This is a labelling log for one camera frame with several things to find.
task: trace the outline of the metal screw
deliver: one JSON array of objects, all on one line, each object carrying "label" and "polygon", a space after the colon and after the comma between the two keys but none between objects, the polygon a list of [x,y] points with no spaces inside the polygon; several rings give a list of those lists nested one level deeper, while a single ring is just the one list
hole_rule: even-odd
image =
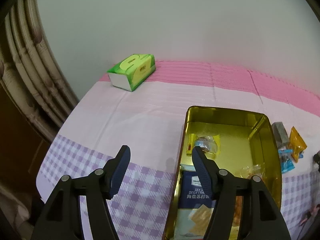
[{"label": "metal screw", "polygon": [[94,171],[96,175],[101,175],[103,173],[103,169],[97,169]]},{"label": "metal screw", "polygon": [[219,174],[222,176],[226,176],[228,172],[226,170],[219,170]]},{"label": "metal screw", "polygon": [[67,181],[69,179],[69,175],[63,175],[62,177],[61,177],[61,180],[62,181]]},{"label": "metal screw", "polygon": [[260,182],[260,181],[261,181],[260,177],[257,176],[257,175],[253,176],[252,179],[253,179],[255,182]]}]

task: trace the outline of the blue snack package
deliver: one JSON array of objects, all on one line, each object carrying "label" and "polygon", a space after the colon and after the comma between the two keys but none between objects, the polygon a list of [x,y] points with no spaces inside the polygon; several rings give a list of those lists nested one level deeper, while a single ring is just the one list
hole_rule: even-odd
[{"label": "blue snack package", "polygon": [[[178,214],[174,229],[174,240],[202,239],[208,226],[215,201],[206,195],[195,171],[182,171]],[[194,215],[198,210],[205,210],[207,224],[204,230],[197,230]]]},{"label": "blue snack package", "polygon": [[288,153],[286,153],[286,152],[280,153],[279,157],[280,157],[281,173],[282,174],[294,169],[293,162],[290,159]]}]

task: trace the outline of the curtain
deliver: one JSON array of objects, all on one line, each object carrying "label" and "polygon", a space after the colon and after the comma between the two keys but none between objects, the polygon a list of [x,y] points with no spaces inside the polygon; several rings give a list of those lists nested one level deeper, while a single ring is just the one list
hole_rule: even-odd
[{"label": "curtain", "polygon": [[0,84],[52,142],[78,100],[44,38],[36,0],[17,0],[0,26],[0,37]]}]

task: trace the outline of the wooden cabinet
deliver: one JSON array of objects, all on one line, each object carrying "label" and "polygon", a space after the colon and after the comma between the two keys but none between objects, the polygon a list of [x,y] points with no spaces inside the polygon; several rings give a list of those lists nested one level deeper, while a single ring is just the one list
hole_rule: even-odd
[{"label": "wooden cabinet", "polygon": [[49,146],[0,85],[0,181],[14,192],[39,195],[36,176]]}]

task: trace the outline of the purple checkered pattern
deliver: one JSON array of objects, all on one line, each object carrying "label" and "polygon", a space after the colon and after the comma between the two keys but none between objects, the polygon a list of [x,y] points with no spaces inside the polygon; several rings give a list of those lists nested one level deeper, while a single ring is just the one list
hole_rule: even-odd
[{"label": "purple checkered pattern", "polygon": [[[52,189],[64,174],[86,176],[112,157],[61,135],[53,141],[40,172]],[[320,203],[318,171],[282,179],[281,212],[290,232]],[[119,193],[108,206],[120,239],[161,239],[173,190],[174,174],[130,163]],[[87,215],[84,198],[81,209]]]},{"label": "purple checkered pattern", "polygon": [[[64,174],[86,176],[102,168],[111,156],[61,135],[53,141],[40,172],[52,189]],[[120,239],[161,239],[173,191],[174,174],[130,163],[119,193],[107,201]],[[81,209],[87,215],[84,197]]]},{"label": "purple checkered pattern", "polygon": [[320,203],[319,181],[318,171],[282,178],[281,213],[289,230],[297,227],[305,213]]}]

